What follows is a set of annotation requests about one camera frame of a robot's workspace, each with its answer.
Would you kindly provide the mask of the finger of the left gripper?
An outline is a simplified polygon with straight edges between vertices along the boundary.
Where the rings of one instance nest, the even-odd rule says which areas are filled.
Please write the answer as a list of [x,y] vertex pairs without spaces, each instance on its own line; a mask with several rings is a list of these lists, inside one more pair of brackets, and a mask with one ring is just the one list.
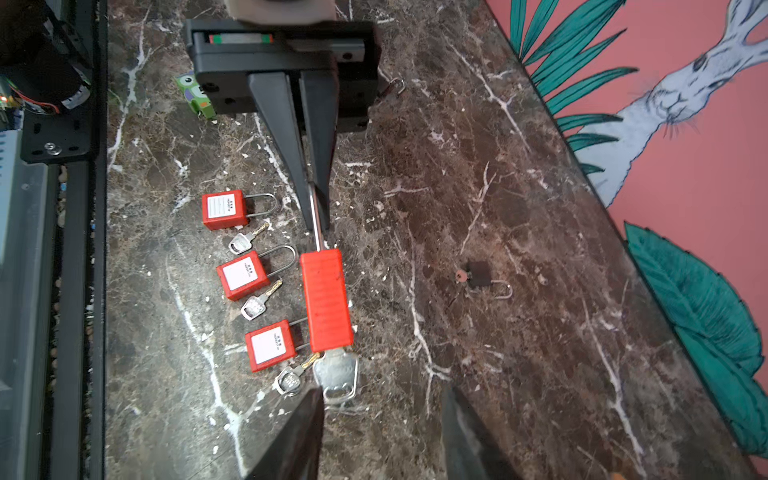
[[308,228],[317,228],[317,175],[308,171],[315,162],[312,156],[306,158],[305,155],[291,77],[284,72],[252,73],[247,77],[247,85],[288,169],[305,224]]
[[330,225],[330,174],[338,119],[338,78],[333,70],[302,71],[299,85],[310,148],[310,192],[316,200],[320,227],[327,231]]

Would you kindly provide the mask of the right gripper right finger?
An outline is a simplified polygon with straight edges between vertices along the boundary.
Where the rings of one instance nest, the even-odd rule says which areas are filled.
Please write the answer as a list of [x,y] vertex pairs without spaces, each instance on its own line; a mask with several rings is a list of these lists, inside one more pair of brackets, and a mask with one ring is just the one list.
[[469,400],[456,386],[443,389],[441,427],[448,479],[520,479]]

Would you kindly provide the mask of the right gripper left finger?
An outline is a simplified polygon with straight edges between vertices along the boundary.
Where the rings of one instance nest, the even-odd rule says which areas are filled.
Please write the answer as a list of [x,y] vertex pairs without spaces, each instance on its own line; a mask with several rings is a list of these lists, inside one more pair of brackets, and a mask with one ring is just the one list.
[[317,479],[324,410],[321,389],[309,389],[245,479]]

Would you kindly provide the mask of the small dark brown padlock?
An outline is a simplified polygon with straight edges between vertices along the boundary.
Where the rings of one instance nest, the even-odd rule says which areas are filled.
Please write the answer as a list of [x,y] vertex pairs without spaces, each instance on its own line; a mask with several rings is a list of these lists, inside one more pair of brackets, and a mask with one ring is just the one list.
[[487,290],[493,300],[509,300],[514,295],[508,281],[493,277],[487,261],[468,261],[456,270],[454,279],[457,283],[464,284],[470,293]]

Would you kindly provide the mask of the red padlock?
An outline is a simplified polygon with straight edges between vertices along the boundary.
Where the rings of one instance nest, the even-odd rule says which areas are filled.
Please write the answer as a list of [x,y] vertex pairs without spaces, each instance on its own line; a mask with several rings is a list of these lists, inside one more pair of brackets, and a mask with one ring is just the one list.
[[344,277],[342,253],[326,249],[316,187],[309,184],[315,250],[300,256],[304,298],[313,353],[354,343]]
[[252,373],[271,368],[290,360],[297,352],[309,346],[308,341],[296,343],[292,329],[307,323],[308,318],[293,321],[282,320],[246,333],[244,336],[249,365]]
[[[269,200],[272,206],[267,210],[255,211],[249,206]],[[280,206],[272,193],[246,195],[242,190],[209,193],[202,196],[202,223],[211,231],[246,226],[252,218],[268,216]]]
[[[283,266],[277,266],[271,256],[288,253],[289,259]],[[268,286],[279,273],[291,268],[298,260],[295,247],[283,244],[266,251],[249,251],[216,267],[215,271],[224,290],[224,296],[231,301],[240,300],[263,287]]]

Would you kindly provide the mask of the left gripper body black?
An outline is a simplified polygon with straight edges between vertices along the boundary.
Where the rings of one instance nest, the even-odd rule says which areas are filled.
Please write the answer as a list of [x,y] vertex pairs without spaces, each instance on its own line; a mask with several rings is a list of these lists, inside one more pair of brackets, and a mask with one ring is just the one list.
[[341,133],[368,124],[379,92],[382,49],[366,21],[257,25],[189,20],[186,48],[199,85],[220,114],[258,112],[303,125],[303,94]]

